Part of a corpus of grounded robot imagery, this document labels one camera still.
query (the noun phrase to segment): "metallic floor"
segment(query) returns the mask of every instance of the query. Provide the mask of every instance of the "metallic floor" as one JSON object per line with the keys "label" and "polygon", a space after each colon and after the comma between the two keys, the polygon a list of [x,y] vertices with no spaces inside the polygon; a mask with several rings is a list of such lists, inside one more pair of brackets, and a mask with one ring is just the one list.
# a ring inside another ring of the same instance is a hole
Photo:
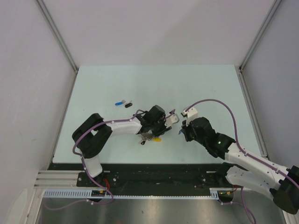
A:
{"label": "metallic floor", "polygon": [[[282,211],[263,195],[245,191],[245,200],[258,224],[285,224]],[[44,198],[36,224],[250,224],[243,207],[216,200],[116,199],[108,205],[78,203],[59,211],[44,208],[64,206],[77,199]],[[241,202],[237,191],[235,202]]]}

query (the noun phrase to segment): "robotic arm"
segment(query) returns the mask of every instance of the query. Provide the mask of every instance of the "robotic arm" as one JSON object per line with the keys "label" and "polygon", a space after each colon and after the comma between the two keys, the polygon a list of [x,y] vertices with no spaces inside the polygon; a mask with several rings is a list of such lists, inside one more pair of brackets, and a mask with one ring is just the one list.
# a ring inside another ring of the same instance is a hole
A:
{"label": "robotic arm", "polygon": [[75,142],[79,142],[77,145],[81,152],[79,155],[83,156],[90,176],[95,177],[103,171],[98,155],[109,138],[149,131],[153,137],[158,137],[171,130],[171,126],[178,122],[179,118],[174,111],[166,116],[165,111],[158,105],[153,106],[150,111],[135,114],[131,119],[124,120],[104,121],[98,113],[94,113],[73,133],[72,138]]}
{"label": "robotic arm", "polygon": [[231,184],[244,186],[266,195],[282,210],[296,214],[299,209],[299,168],[291,169],[268,161],[247,151],[227,135],[216,133],[208,119],[197,118],[198,112],[191,107],[182,112],[181,132],[186,141],[197,141],[213,157],[230,161],[217,171],[221,184],[225,177]]}

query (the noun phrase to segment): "yellow object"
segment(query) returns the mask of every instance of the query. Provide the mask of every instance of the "yellow object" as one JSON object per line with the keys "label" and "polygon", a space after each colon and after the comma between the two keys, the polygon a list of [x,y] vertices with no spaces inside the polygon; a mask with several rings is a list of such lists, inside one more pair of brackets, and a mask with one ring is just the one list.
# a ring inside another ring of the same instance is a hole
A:
{"label": "yellow object", "polygon": [[157,142],[160,142],[161,139],[160,138],[154,138],[153,141],[157,141]]}

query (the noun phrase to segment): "white wall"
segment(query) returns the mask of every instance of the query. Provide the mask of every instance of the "white wall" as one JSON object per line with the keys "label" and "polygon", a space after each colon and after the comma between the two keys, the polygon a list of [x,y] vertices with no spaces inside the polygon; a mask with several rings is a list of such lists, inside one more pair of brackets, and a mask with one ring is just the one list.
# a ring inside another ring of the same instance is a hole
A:
{"label": "white wall", "polygon": [[74,73],[33,0],[0,2],[0,223],[50,157]]}
{"label": "white wall", "polygon": [[78,65],[240,65],[274,0],[45,0]]}
{"label": "white wall", "polygon": [[299,1],[283,1],[244,76],[271,159],[299,166]]}

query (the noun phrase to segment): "white table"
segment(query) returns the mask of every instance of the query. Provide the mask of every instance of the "white table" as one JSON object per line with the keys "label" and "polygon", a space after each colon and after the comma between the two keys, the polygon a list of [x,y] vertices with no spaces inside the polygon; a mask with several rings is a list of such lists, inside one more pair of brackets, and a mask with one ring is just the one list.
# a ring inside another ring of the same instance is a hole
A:
{"label": "white table", "polygon": [[[177,66],[81,66],[71,96],[54,163],[80,163],[72,153],[73,132],[93,113],[105,119],[126,119],[137,109],[154,105],[177,114],[192,103],[214,98],[233,111],[241,144],[260,154],[242,90],[233,65]],[[115,106],[121,100],[133,106]],[[216,102],[196,106],[199,116],[210,120],[216,132],[235,138],[233,122],[226,108]],[[219,163],[199,143],[178,135],[181,121],[164,134],[162,142],[138,144],[137,135],[110,138],[100,153],[102,163]]]}

